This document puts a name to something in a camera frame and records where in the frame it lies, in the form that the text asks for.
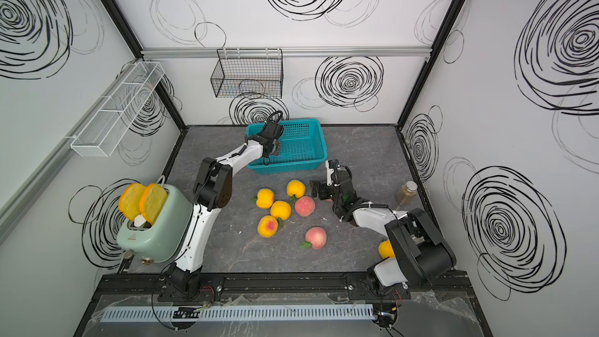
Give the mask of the yellow red peach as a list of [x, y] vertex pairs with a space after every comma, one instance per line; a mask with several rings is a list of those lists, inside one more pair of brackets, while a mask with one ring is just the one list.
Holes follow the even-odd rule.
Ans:
[[279, 230], [279, 221], [271, 215], [264, 216], [258, 223], [257, 232], [261, 237], [273, 237]]

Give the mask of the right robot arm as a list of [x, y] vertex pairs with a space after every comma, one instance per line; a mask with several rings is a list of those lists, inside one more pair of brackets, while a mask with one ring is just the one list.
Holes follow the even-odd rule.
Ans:
[[310, 182], [312, 196], [331, 201], [340, 222], [370, 229], [391, 244], [395, 256], [367, 270], [366, 284], [374, 296], [397, 285], [424, 286], [455, 267], [455, 253], [427, 212], [397, 211], [359, 197], [349, 167], [336, 159], [327, 160], [325, 170], [325, 181]]

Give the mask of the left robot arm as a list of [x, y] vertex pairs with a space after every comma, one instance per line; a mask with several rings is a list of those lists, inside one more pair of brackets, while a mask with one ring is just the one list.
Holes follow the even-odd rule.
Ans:
[[232, 182], [238, 171], [258, 159], [269, 159], [280, 151], [282, 124], [267, 120], [261, 131], [227, 154], [215, 159], [205, 158], [199, 168], [193, 192], [190, 223], [183, 234], [179, 254], [168, 267], [168, 284], [185, 300], [198, 296], [201, 288], [199, 274], [204, 251], [219, 212], [232, 197]]

